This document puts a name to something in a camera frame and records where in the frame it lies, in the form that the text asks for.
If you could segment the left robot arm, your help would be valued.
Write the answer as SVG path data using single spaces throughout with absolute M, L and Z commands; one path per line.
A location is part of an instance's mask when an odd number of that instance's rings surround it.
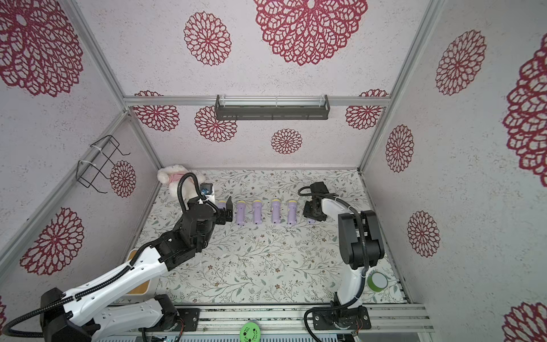
M 200 184 L 189 172 L 181 177 L 177 198 L 182 216 L 175 226 L 137 249 L 132 259 L 104 275 L 65 292 L 51 289 L 41 306 L 6 323 L 4 336 L 44 341 L 98 341 L 138 329 L 166 331 L 180 323 L 180 315 L 166 294 L 144 302 L 111 304 L 139 285 L 162 276 L 207 248 L 217 225 L 232 222 L 233 202 L 215 202 L 211 183 Z

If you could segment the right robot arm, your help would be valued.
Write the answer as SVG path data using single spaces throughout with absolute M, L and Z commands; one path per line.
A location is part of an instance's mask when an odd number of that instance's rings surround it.
M 335 293 L 329 306 L 316 306 L 303 315 L 303 324 L 314 341 L 321 339 L 312 331 L 309 316 L 313 316 L 314 327 L 368 330 L 371 328 L 368 310 L 361 296 L 378 262 L 385 257 L 385 244 L 377 215 L 371 209 L 359 211 L 353 205 L 329 192 L 324 182 L 315 182 L 298 190 L 298 196 L 310 197 L 305 203 L 303 216 L 316 221 L 332 218 L 338 221 L 338 246 L 343 263 L 348 266 L 346 279 Z

